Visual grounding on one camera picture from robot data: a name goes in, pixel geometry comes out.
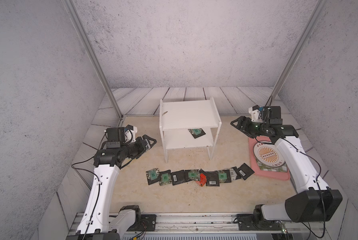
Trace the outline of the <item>small green tea bag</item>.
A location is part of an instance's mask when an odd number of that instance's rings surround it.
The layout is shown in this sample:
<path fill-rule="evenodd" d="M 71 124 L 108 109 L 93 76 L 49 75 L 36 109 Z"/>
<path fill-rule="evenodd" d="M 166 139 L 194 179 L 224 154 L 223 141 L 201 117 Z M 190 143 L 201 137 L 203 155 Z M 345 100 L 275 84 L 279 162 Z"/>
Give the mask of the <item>small green tea bag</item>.
<path fill-rule="evenodd" d="M 200 138 L 204 135 L 206 135 L 205 131 L 203 129 L 188 129 L 190 134 L 193 136 L 194 139 Z"/>
<path fill-rule="evenodd" d="M 229 170 L 229 169 L 226 169 L 226 170 L 217 170 L 216 172 L 218 173 L 218 178 L 219 178 L 219 183 L 220 183 L 220 184 L 232 182 L 232 180 L 231 180 L 231 174 L 230 174 L 230 170 Z"/>

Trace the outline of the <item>green tea bag top shelf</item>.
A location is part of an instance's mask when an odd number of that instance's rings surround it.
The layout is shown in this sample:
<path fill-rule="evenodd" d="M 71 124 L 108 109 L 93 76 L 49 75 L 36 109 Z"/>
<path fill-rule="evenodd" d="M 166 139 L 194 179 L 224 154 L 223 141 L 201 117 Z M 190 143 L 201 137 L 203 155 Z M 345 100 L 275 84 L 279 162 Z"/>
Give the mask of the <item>green tea bag top shelf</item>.
<path fill-rule="evenodd" d="M 190 181 L 200 181 L 200 170 L 199 169 L 192 169 L 192 170 L 185 170 L 184 171 L 184 179 L 186 182 Z"/>

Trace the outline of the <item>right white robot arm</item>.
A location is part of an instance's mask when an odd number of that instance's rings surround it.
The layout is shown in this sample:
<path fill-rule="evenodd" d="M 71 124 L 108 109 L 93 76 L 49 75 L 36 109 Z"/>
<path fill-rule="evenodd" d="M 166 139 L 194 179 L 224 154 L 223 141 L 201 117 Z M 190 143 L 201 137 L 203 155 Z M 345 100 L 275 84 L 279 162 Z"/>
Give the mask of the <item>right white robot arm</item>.
<path fill-rule="evenodd" d="M 292 125 L 272 125 L 270 121 L 256 123 L 244 116 L 233 120 L 231 125 L 251 139 L 269 137 L 292 175 L 297 194 L 281 204 L 261 205 L 257 212 L 262 219 L 295 223 L 326 223 L 331 220 L 343 196 L 322 179 L 321 170 L 314 168 L 313 157 L 303 150 Z"/>

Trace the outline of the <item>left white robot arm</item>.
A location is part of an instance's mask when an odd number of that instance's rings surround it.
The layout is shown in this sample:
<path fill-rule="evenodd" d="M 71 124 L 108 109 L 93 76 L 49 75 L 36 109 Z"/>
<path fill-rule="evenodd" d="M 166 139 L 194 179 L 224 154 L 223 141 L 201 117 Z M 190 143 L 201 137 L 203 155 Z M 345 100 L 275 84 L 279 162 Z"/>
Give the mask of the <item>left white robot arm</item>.
<path fill-rule="evenodd" d="M 118 175 L 127 164 L 150 150 L 157 140 L 137 137 L 137 127 L 107 128 L 94 160 L 93 184 L 84 215 L 74 235 L 68 240 L 120 240 L 131 228 L 142 224 L 137 205 L 122 207 L 116 217 L 110 216 L 111 199 Z"/>

